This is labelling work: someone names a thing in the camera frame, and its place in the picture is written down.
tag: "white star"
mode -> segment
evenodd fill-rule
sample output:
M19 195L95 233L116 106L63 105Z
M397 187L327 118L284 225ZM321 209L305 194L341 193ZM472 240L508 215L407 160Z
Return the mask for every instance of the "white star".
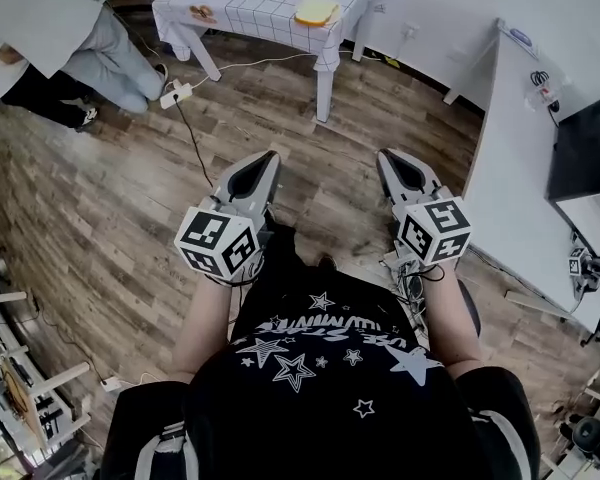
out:
M347 349L347 355L344 356L344 361L349 361L351 366L355 366L358 361L362 361L362 357L360 357L359 350L351 350Z
M315 295L309 295L313 300L313 304L309 309L320 308L322 311L327 310L327 306L332 306L335 302L331 302L327 299L327 292L324 292L320 297L316 297Z
M302 383L302 379L305 377L315 377L316 374L313 373L309 368L304 365L304 354L296 357L294 360L289 361L287 358L282 356L274 356L280 366L282 366L282 370L276 373L276 376L273 378L273 381L278 380L288 380L291 384L293 390L298 393L300 391L300 384Z
M385 345L393 357L399 362L392 372L409 372L418 386L424 386L427 382L427 370L429 368L442 368L442 363L429 359L422 347L416 347L411 352L403 352L397 348Z
M353 408L360 415L360 419L363 419L368 414L375 414L376 411L371 407L373 405L373 400L369 400L368 402L363 402L362 400L358 400L358 405Z
M253 345L252 347L243 348L242 350L238 350L236 354L255 352L255 354L258 356L258 367L262 369L264 363L274 352L289 352L288 349L279 347L278 343L280 343L280 340L263 341L260 338L256 338L255 345Z

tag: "hand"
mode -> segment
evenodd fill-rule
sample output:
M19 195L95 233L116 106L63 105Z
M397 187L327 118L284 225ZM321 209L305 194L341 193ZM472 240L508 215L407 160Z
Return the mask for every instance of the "hand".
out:
M4 64L10 66L11 64L15 64L16 62L20 62L21 60L24 60L24 57L20 55L16 50L11 48L11 46L7 44L2 45L2 47L0 48L0 62L3 62Z

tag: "white wall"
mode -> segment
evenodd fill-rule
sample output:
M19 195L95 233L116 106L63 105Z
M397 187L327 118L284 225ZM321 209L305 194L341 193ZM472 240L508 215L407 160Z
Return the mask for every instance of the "white wall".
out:
M496 17L523 30L573 81L582 106L600 99L600 0L383 0L368 46L450 86ZM420 27L403 44L401 25Z

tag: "light blue jeans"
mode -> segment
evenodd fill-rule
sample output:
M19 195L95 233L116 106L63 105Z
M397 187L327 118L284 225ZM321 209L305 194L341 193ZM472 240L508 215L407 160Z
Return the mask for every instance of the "light blue jeans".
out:
M62 71L135 113L148 109L147 99L154 101L161 96L165 82L131 43L122 24L104 7L91 34Z

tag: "grid tablecloth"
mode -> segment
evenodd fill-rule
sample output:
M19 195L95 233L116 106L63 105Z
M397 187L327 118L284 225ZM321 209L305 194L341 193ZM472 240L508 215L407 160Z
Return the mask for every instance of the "grid tablecloth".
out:
M174 23L236 32L288 44L317 55L316 71L335 71L338 48L371 0L336 0L341 17L323 27L297 23L293 16L300 0L155 0L153 13L162 41L173 46L180 60L189 48Z

